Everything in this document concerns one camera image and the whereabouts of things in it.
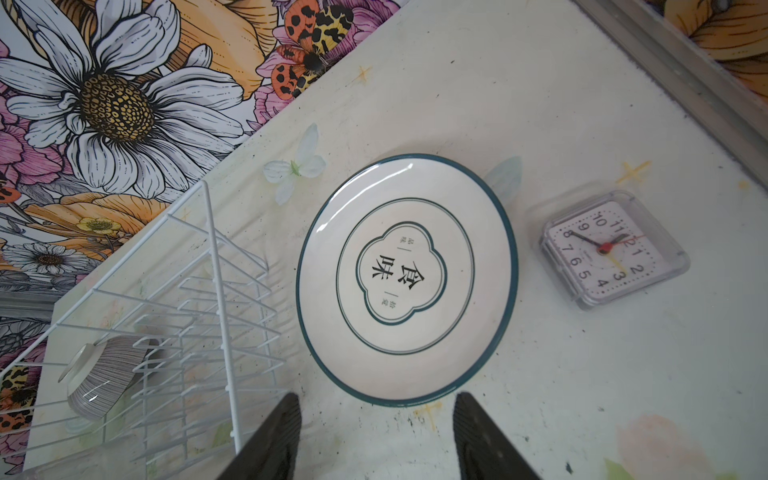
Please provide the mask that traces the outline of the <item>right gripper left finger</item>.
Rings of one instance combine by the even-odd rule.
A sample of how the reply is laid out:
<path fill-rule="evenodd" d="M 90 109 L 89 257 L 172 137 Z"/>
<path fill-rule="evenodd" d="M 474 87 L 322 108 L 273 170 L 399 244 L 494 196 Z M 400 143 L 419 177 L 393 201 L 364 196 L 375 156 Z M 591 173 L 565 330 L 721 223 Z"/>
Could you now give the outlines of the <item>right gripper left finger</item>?
<path fill-rule="evenodd" d="M 293 479 L 301 425 L 299 397 L 287 393 L 217 479 Z"/>

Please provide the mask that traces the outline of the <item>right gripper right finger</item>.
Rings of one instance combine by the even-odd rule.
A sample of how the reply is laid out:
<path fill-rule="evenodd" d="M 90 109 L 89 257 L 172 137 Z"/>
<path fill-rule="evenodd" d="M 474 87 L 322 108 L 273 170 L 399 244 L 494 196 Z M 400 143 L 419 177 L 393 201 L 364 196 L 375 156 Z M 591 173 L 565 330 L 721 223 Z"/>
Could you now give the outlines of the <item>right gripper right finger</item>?
<path fill-rule="evenodd" d="M 462 480 L 540 479 L 469 392 L 457 395 L 452 419 Z"/>

